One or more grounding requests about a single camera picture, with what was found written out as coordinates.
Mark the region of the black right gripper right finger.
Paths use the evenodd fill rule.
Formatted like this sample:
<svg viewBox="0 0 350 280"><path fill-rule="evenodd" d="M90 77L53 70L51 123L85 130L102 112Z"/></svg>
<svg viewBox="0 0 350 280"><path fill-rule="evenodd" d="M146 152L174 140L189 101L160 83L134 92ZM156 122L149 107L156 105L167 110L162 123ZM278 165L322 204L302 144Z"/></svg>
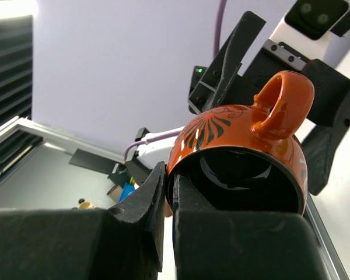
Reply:
<svg viewBox="0 0 350 280"><path fill-rule="evenodd" d="M219 211L176 175L173 247L178 279L326 279L309 223L295 213Z"/></svg>

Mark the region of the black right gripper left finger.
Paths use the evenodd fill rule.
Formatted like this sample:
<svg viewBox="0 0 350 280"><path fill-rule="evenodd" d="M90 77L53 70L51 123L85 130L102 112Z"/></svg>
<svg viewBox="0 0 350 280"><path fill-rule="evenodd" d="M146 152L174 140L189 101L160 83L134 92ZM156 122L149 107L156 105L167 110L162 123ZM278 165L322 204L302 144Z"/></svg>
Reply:
<svg viewBox="0 0 350 280"><path fill-rule="evenodd" d="M166 166L109 209L0 209L0 279L156 279Z"/></svg>

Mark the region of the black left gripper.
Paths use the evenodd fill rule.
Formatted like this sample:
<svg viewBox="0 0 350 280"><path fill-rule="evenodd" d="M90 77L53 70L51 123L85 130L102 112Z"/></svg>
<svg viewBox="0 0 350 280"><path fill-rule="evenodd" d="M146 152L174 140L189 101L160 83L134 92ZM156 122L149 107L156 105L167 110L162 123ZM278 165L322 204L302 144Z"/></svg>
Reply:
<svg viewBox="0 0 350 280"><path fill-rule="evenodd" d="M200 114L223 103L242 59L265 25L243 13L222 48L202 72L188 96L188 108ZM267 40L243 78L257 90L253 106L267 117L258 128L299 128L305 118L316 125L302 141L308 192L319 195L328 183L335 152L350 126L350 79L318 58Z"/></svg>

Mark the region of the orange black mug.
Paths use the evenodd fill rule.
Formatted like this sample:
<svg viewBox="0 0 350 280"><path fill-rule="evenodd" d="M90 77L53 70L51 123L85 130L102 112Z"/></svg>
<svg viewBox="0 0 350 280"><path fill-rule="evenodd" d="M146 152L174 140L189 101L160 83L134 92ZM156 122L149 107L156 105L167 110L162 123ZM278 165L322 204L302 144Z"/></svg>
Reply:
<svg viewBox="0 0 350 280"><path fill-rule="evenodd" d="M179 133L167 164L166 200L178 174L188 176L221 210L303 214L307 163L296 131L258 128L267 117L252 105L222 105L197 115Z"/></svg>

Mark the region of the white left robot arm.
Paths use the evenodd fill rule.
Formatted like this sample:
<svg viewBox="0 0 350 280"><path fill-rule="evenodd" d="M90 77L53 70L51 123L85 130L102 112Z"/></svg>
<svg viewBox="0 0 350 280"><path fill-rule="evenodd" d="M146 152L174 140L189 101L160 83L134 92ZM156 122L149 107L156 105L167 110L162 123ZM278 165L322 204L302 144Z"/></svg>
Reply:
<svg viewBox="0 0 350 280"><path fill-rule="evenodd" d="M350 79L320 60L329 44L325 41L328 31L323 34L324 39L312 40L310 47L300 50L300 43L304 47L310 37L305 35L305 31L287 25L289 14L283 17L243 76L240 76L237 72L242 65L242 58L265 25L265 20L253 12L245 12L236 25L237 33L233 30L221 49L214 51L216 58L210 64L210 69L195 66L188 96L191 105L188 109L197 114L205 105L211 104L207 98L212 93L210 89L201 90L201 82L208 82L210 86L211 82L219 82L222 62L227 58L227 49L233 36L241 39L242 45L236 45L238 56L231 62L235 73L233 83L228 83L229 91L222 99L225 104L249 104L253 93L258 93L264 82L278 71L294 70L303 74L315 87L314 103L307 118L316 126L302 144L308 160L309 192L318 195L328 183L335 151L350 127ZM136 142L124 154L127 168L138 184L145 181L149 170L157 162L168 161L180 130L181 127L158 133L150 133L146 128L138 131Z"/></svg>

